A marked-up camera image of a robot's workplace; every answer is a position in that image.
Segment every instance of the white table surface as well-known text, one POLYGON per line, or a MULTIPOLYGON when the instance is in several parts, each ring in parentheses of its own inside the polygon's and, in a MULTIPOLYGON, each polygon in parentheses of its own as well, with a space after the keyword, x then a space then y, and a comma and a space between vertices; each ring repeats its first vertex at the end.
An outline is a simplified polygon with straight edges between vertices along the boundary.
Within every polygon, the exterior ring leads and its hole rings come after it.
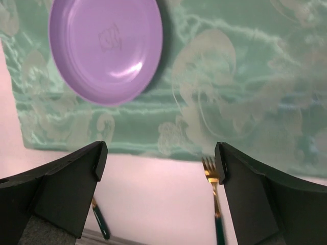
MULTIPOLYGON (((24 148, 1 46, 0 80, 0 179, 66 155, 24 148)), ((236 245, 226 194, 218 189, 227 244, 236 245)), ((216 244, 212 187, 200 162, 108 155, 95 197, 114 236, 153 245, 216 244)), ((91 212, 85 227, 99 231, 91 212)))

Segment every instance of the utensil handle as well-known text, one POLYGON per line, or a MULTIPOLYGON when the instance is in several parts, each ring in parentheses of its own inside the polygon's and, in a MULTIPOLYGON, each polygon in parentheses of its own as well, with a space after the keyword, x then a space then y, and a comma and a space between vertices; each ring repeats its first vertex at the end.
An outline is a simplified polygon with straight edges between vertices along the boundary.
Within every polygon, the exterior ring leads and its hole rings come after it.
POLYGON ((109 240, 110 239, 110 232, 107 226, 106 221, 104 220, 104 217, 100 211, 100 208, 96 202, 96 200, 93 198, 92 199, 92 209, 93 209, 93 213, 96 217, 96 220, 98 222, 98 225, 100 227, 101 233, 104 237, 105 240, 109 240))
POLYGON ((217 245, 225 245, 223 223, 221 217, 215 218, 217 245))
POLYGON ((218 205, 218 190, 217 183, 212 183, 213 191, 214 191, 214 202, 215 202, 215 217, 220 217, 219 205, 218 205))

